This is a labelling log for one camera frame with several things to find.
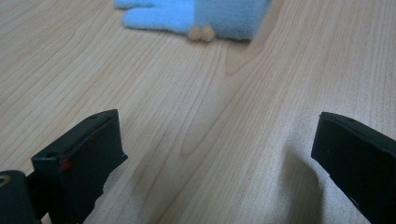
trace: red mark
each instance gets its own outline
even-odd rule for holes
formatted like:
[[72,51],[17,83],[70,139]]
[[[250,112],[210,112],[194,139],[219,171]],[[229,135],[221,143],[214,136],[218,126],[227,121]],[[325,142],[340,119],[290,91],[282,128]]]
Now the red mark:
[[61,165],[61,171],[67,171],[68,169],[70,169],[70,167],[73,166],[73,162],[72,161],[65,161],[64,163],[62,163]]

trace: blue fabric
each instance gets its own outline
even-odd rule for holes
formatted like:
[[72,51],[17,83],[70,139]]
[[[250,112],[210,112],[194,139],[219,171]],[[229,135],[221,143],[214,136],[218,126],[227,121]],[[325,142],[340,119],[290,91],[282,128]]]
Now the blue fabric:
[[216,37],[252,39],[272,0],[114,0],[116,8],[128,9],[126,27],[167,30],[186,35],[194,24],[211,26]]

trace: table surface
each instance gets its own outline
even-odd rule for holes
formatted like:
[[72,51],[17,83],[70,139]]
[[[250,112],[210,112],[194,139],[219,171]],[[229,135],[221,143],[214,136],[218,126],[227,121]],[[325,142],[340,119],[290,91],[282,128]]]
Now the table surface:
[[278,0],[252,42],[125,29],[110,0],[0,3],[0,168],[117,108],[129,159],[85,223],[366,223],[318,115],[396,138],[396,1]]

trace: blue plush toy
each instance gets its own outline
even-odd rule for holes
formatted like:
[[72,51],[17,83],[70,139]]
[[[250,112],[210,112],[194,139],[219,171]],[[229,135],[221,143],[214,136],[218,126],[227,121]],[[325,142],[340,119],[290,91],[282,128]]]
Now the blue plush toy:
[[167,30],[192,40],[215,37],[249,40],[258,32],[272,0],[114,0],[129,9],[123,24],[135,29]]

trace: wooden table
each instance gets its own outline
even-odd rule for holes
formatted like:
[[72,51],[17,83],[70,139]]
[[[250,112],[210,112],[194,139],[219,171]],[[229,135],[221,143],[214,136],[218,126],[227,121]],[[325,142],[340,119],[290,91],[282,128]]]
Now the wooden table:
[[396,1],[280,0],[251,43],[125,29],[111,0],[0,3],[0,168],[117,108],[85,223],[366,223],[310,158],[329,111],[396,138]]

